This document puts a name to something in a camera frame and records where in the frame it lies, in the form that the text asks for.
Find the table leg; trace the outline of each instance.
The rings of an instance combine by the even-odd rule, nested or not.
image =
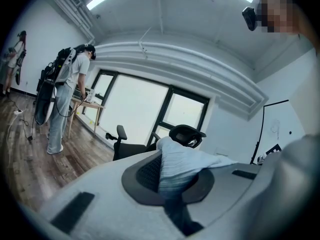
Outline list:
[[[100,113],[100,107],[98,107],[98,109],[96,110],[96,117],[95,117],[95,122],[94,122],[94,136],[96,136],[96,127],[98,124],[99,113]]]
[[[78,106],[78,102],[75,102],[74,105],[73,105],[73,107],[76,108],[77,106]],[[74,116],[75,116],[74,114],[70,116],[70,125],[69,125],[68,138],[70,137],[71,125],[72,125],[72,121],[73,121]]]

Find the man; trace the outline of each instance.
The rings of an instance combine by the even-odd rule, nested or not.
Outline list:
[[[72,63],[69,78],[63,85],[56,86],[55,106],[50,116],[49,144],[46,150],[49,155],[60,153],[64,149],[61,139],[69,117],[69,105],[76,83],[81,91],[82,99],[84,100],[87,97],[85,78],[89,69],[90,59],[95,60],[96,58],[96,49],[91,44],[82,44],[74,49],[77,57]]]
[[[257,20],[268,32],[304,35],[320,51],[320,38],[303,10],[294,0],[259,0]]]

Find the black office chair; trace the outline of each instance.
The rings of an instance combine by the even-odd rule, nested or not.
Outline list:
[[[117,142],[113,145],[113,161],[128,158],[140,153],[155,151],[157,148],[156,143],[158,140],[160,140],[160,137],[155,132],[152,132],[151,135],[155,138],[155,142],[148,147],[141,144],[121,143],[122,140],[126,141],[128,139],[126,131],[122,125],[118,125],[116,127],[116,132],[118,134],[118,138],[112,136],[108,132],[105,134],[105,138],[107,140],[117,140]],[[185,147],[194,149],[200,145],[202,138],[205,138],[206,134],[191,126],[180,124],[170,130],[169,136],[173,141],[178,142]]]

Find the woman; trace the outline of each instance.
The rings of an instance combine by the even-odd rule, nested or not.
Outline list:
[[[96,59],[96,49],[91,44],[82,44],[74,49],[76,50],[77,57],[70,68],[69,77],[64,85],[56,86],[56,105],[53,107],[50,117],[49,144],[46,150],[49,155],[60,153],[64,149],[61,139],[66,128],[69,105],[76,88],[76,83],[84,100],[87,97],[85,78],[89,69],[90,59]]]
[[[18,37],[19,41],[16,43],[16,45],[13,48],[10,48],[9,51],[10,53],[7,55],[8,59],[8,68],[6,71],[6,79],[5,83],[3,86],[3,91],[1,93],[1,96],[8,96],[10,94],[10,87],[11,87],[11,82],[12,82],[12,76],[16,73],[15,71],[17,70],[17,60],[21,53],[26,49],[26,36],[27,33],[26,31],[22,31]]]

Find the shoe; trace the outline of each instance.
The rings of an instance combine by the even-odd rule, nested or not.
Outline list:
[[[49,155],[55,155],[55,154],[61,153],[63,150],[64,150],[64,146],[61,145],[60,151],[57,152],[57,153],[50,153],[50,152],[48,152],[48,150],[47,150],[46,152],[47,152]]]

